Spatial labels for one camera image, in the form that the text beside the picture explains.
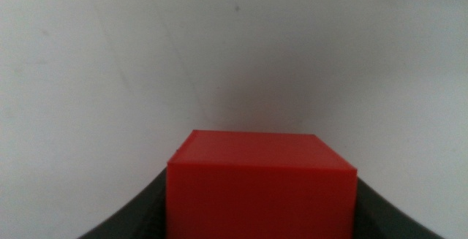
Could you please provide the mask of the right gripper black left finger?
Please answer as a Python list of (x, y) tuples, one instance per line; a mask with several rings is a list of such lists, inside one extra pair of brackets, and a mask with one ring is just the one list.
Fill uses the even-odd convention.
[(79, 239), (165, 239), (166, 169), (136, 197)]

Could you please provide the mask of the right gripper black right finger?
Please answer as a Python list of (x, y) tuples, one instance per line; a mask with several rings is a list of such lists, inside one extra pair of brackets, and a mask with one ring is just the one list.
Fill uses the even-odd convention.
[(353, 239), (443, 239), (358, 179)]

